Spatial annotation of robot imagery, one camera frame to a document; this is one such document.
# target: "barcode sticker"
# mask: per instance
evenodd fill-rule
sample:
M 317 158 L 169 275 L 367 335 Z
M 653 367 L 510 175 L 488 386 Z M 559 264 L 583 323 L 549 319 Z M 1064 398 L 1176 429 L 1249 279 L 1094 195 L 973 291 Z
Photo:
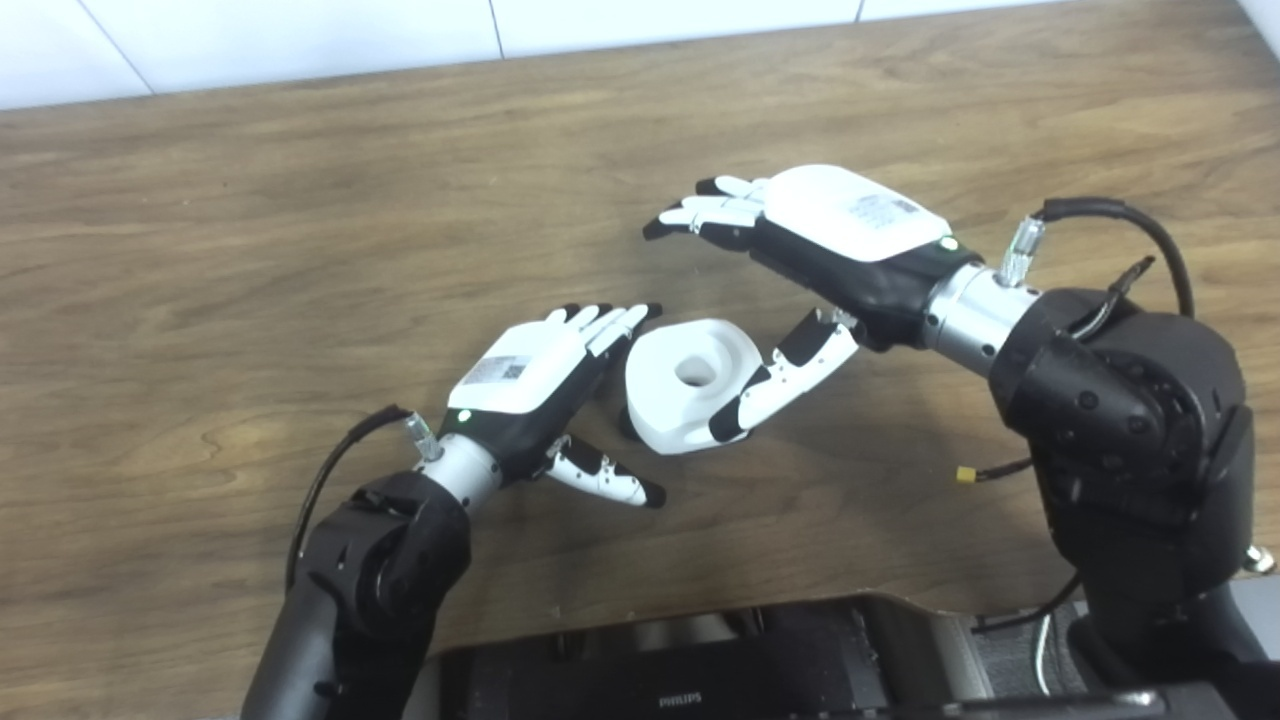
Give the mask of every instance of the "barcode sticker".
M 892 195 L 868 195 L 850 205 L 849 211 L 873 229 L 883 229 L 909 219 L 920 208 Z
M 458 384 L 513 383 L 525 373 L 531 360 L 530 355 L 481 357 Z

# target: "white tile wall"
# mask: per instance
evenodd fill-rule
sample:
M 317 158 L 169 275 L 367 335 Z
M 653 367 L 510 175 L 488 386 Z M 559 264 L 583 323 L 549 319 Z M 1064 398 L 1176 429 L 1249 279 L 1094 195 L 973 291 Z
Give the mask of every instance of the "white tile wall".
M 76 0 L 0 0 L 0 110 L 147 92 Z
M 156 92 L 499 58 L 488 0 L 84 4 Z
M 859 0 L 493 0 L 507 58 L 849 23 Z
M 1036 5 L 1039 3 L 1061 3 L 1064 0 L 865 0 L 863 5 L 864 20 L 886 20 L 890 18 L 906 18 L 911 15 L 936 15 L 941 13 L 959 13 L 963 10 L 980 10 L 984 8 L 1009 8 L 1012 5 Z M 1261 0 L 1274 3 L 1280 0 Z

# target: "wood grain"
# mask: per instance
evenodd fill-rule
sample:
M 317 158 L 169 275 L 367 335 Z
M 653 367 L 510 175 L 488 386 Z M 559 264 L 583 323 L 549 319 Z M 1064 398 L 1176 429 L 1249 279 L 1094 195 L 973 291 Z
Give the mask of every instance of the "wood grain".
M 1239 348 L 1257 538 L 1280 543 L 1280 72 L 1230 0 L 929 19 L 0 114 L 0 717 L 233 712 L 306 483 L 362 413 L 435 415 L 507 325 L 659 300 L 768 345 L 814 300 L 639 228 L 692 181 L 829 161 L 995 256 L 1052 195 L 1124 196 L 1181 241 Z M 1042 287 L 1101 284 L 1132 231 L 1055 228 Z M 1137 297 L 1170 307 L 1152 274 Z M 502 493 L 440 647 L 844 594 L 989 611 L 1068 575 L 982 382 L 860 355 L 750 442 L 659 459 L 660 512 Z M 402 468 L 371 439 L 326 506 Z

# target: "black cable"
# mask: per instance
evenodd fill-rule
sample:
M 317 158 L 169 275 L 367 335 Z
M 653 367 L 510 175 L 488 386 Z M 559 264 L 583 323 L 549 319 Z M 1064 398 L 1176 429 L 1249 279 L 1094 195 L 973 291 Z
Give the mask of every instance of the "black cable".
M 1130 265 L 1128 270 L 1121 273 L 1120 277 L 1116 278 L 1116 282 L 1111 283 L 1107 288 L 1107 296 L 1106 300 L 1102 301 L 1102 305 L 1100 305 L 1092 315 L 1082 318 L 1080 322 L 1076 323 L 1078 327 L 1070 331 L 1071 337 L 1083 342 L 1106 327 L 1107 320 L 1111 318 L 1111 313 L 1115 313 L 1120 301 L 1129 295 L 1129 290 L 1133 288 L 1133 283 L 1138 282 L 1138 278 L 1140 278 L 1155 261 L 1156 259 L 1153 256 L 1147 255 L 1142 260 Z
M 311 480 L 311 488 L 307 489 L 307 496 L 302 500 L 302 509 L 298 511 L 298 521 L 293 525 L 293 537 L 289 539 L 289 556 L 284 562 L 284 591 L 288 592 L 293 587 L 294 575 L 298 569 L 298 557 L 302 555 L 302 541 L 307 534 L 307 525 L 311 523 L 311 512 L 315 511 L 316 501 L 320 500 L 320 491 L 324 489 L 325 482 L 329 479 L 329 474 L 342 460 L 342 456 L 347 454 L 348 450 L 357 442 L 365 439 L 369 433 L 389 425 L 397 420 L 403 420 L 413 413 L 404 410 L 397 405 L 388 405 L 378 413 L 365 418 L 364 420 L 356 423 L 353 428 L 347 430 L 347 436 L 329 452 L 329 457 L 325 459 L 324 464 L 320 465 L 320 470 L 316 471 L 316 477 Z
M 1030 466 L 1032 466 L 1032 459 L 1023 457 L 1021 460 L 1014 460 L 1012 462 L 1005 462 L 1004 465 L 996 465 L 995 468 L 978 470 L 977 473 L 974 473 L 973 482 L 986 483 L 988 480 L 998 480 L 1001 478 L 1007 478 L 1014 473 L 1021 473 L 1023 470 Z
M 1007 629 L 1007 628 L 1016 628 L 1018 625 L 1025 625 L 1027 623 L 1034 623 L 1037 620 L 1043 620 L 1051 612 L 1053 612 L 1055 610 L 1057 610 L 1057 607 L 1060 605 L 1062 605 L 1064 602 L 1066 602 L 1068 598 L 1071 597 L 1071 593 L 1074 593 L 1076 589 L 1079 589 L 1079 587 L 1080 587 L 1080 574 L 1076 573 L 1076 574 L 1071 575 L 1071 579 L 1068 580 L 1065 585 L 1062 585 L 1062 589 L 1057 591 L 1057 594 L 1055 594 L 1053 597 L 1051 597 L 1048 602 L 1046 602 L 1044 605 L 1039 606 L 1037 610 L 1034 610 L 1032 612 L 1028 612 L 1027 615 L 1019 615 L 1018 618 L 1012 618 L 1010 620 L 1002 620 L 1000 623 L 992 623 L 991 625 L 979 625 L 979 626 L 977 626 L 977 628 L 973 629 L 973 634 L 975 634 L 975 635 L 984 635 L 987 633 L 993 633 L 996 630 L 1004 630 L 1004 629 Z
M 1169 265 L 1174 293 L 1178 296 L 1178 313 L 1188 318 L 1196 316 L 1196 297 L 1192 293 L 1192 278 L 1187 272 L 1183 252 L 1169 231 L 1151 215 L 1111 197 L 1051 197 L 1044 201 L 1044 208 L 1032 217 L 1046 223 L 1065 218 L 1114 218 L 1138 225 L 1156 243 L 1165 258 L 1165 264 Z

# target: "black fingertip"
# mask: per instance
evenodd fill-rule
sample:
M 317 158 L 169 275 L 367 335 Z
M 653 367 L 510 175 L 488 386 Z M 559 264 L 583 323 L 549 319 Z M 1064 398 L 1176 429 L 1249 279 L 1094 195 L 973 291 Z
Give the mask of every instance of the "black fingertip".
M 618 432 L 632 442 L 640 442 L 640 433 L 636 432 L 636 424 L 631 420 L 631 410 L 626 407 L 618 413 Z
M 650 483 L 649 480 L 641 480 L 640 487 L 644 489 L 644 506 L 658 509 L 667 505 L 667 488 L 659 486 L 658 483 Z
M 640 231 L 640 234 L 644 236 L 645 240 L 658 240 L 659 237 L 667 237 L 675 232 L 676 228 L 663 224 L 662 220 L 654 218 L 649 220 L 649 224 L 645 225 L 643 231 Z
M 707 423 L 708 429 L 712 432 L 712 437 L 717 442 L 730 442 L 737 436 L 742 434 L 742 425 L 737 424 L 737 406 L 740 400 L 735 397 L 730 400 L 724 407 L 721 407 L 712 415 L 712 419 Z
M 716 178 L 698 181 L 694 184 L 694 192 L 698 195 L 724 195 L 724 191 L 716 186 Z

